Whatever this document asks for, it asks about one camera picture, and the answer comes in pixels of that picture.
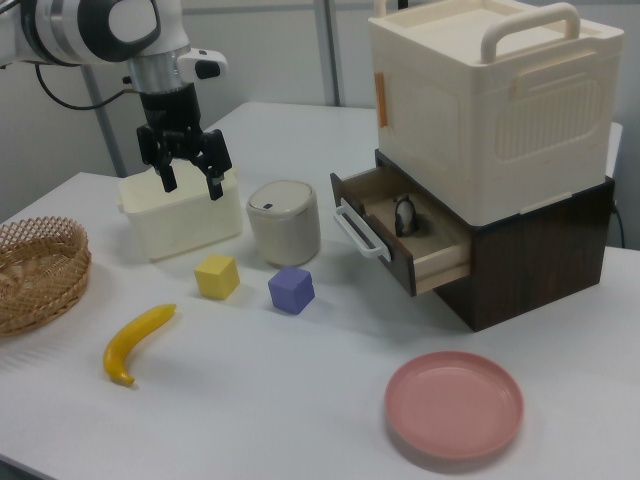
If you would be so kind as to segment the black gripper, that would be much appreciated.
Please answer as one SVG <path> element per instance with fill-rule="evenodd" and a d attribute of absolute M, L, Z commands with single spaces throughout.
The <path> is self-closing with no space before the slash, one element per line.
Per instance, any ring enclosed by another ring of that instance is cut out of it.
<path fill-rule="evenodd" d="M 222 182 L 232 168 L 223 133 L 202 132 L 193 84 L 164 93 L 141 93 L 146 123 L 136 130 L 142 162 L 160 177 L 164 191 L 177 188 L 172 158 L 188 159 L 205 176 L 210 199 L 224 195 Z"/>

